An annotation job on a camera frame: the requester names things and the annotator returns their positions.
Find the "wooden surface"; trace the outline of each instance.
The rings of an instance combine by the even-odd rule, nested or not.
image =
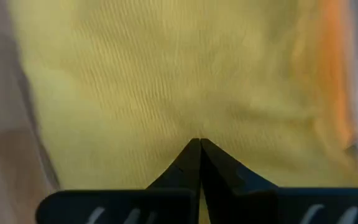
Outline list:
[[[0,0],[0,224],[35,223],[50,187],[31,124],[6,4]]]

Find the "ribbed fabric texture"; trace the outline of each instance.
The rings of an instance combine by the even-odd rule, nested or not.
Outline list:
[[[62,187],[146,187],[195,137],[278,185],[358,185],[316,128],[318,6],[300,2],[12,0]]]

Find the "yellow cloth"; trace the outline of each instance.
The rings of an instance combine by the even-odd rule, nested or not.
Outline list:
[[[12,0],[64,189],[142,188],[195,137],[278,185],[358,185],[314,91],[312,0]]]

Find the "yellow fabric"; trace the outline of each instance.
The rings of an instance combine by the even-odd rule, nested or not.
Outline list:
[[[64,189],[142,188],[194,137],[278,185],[358,185],[316,77],[312,0],[12,0]]]

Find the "orange fabric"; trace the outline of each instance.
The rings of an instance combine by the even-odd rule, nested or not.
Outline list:
[[[334,130],[341,143],[347,148],[356,135],[356,129],[349,104],[349,74],[346,65],[346,32],[349,30],[345,13],[346,2],[343,0],[321,0],[321,69],[319,86],[328,104],[329,119],[334,121]]]

